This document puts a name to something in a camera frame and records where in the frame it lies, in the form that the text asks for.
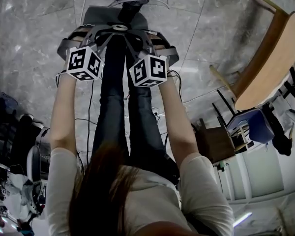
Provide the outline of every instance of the cube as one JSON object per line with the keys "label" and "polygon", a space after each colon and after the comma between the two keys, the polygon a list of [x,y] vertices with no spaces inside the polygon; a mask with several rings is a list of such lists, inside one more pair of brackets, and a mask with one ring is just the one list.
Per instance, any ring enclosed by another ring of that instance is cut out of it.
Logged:
{"label": "cube", "polygon": [[68,60],[67,73],[79,81],[96,80],[104,67],[104,62],[89,46],[71,48]]}
{"label": "cube", "polygon": [[166,56],[146,55],[129,69],[134,86],[151,88],[167,81],[169,64]]}

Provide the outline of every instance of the gray marble floor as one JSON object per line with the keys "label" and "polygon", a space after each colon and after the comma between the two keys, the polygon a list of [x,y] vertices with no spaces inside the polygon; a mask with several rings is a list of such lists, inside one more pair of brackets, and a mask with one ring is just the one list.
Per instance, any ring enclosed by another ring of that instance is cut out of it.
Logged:
{"label": "gray marble floor", "polygon": [[[76,28],[88,6],[107,6],[112,2],[86,0],[82,12],[83,1],[0,0],[0,89],[47,127],[56,93],[54,77],[63,66],[56,54],[61,39]],[[295,10],[295,0],[273,1],[288,12]],[[250,61],[273,15],[253,0],[169,0],[169,5],[170,9],[157,2],[149,3],[143,6],[141,13],[150,29],[162,32],[177,47],[180,61],[174,69],[182,77],[182,100],[190,119],[204,118],[208,126],[215,126],[217,118],[212,102],[226,119],[230,118],[215,90],[222,88],[226,97],[231,95],[211,75],[209,65],[214,64],[230,81],[235,81],[234,72],[242,70]],[[76,118],[87,118],[90,85],[78,83]],[[100,81],[94,84],[93,93],[90,119],[97,122]],[[160,112],[158,124],[165,139],[164,108],[157,88],[152,90],[152,96],[152,105]],[[89,149],[95,128],[91,124]],[[76,134],[78,151],[86,151],[86,121],[76,121]]]}

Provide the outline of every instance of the long brown hair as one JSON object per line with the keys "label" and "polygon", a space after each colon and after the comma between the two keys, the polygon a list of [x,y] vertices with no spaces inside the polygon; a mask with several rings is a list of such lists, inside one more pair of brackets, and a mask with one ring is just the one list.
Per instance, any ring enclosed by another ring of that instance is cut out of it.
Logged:
{"label": "long brown hair", "polygon": [[102,145],[93,155],[69,209],[71,236],[126,234],[125,202],[137,170],[123,166],[119,147]]}

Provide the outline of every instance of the woman's left arm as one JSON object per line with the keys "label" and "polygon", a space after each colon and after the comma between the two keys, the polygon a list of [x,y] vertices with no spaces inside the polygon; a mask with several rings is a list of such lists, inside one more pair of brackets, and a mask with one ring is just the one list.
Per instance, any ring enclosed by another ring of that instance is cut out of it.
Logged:
{"label": "woman's left arm", "polygon": [[50,128],[51,150],[65,148],[76,156],[74,125],[74,92],[76,79],[68,74],[60,77]]}

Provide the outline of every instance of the t-shirt sleeve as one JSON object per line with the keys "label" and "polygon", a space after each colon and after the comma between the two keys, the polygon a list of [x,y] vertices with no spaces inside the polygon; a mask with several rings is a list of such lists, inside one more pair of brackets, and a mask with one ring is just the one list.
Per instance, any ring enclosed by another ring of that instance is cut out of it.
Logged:
{"label": "t-shirt sleeve", "polygon": [[233,234],[234,215],[218,189],[211,162],[199,153],[188,155],[180,167],[181,209],[214,230],[218,235]]}
{"label": "t-shirt sleeve", "polygon": [[76,156],[64,148],[51,152],[46,194],[50,236],[69,235],[68,210],[77,173]]}

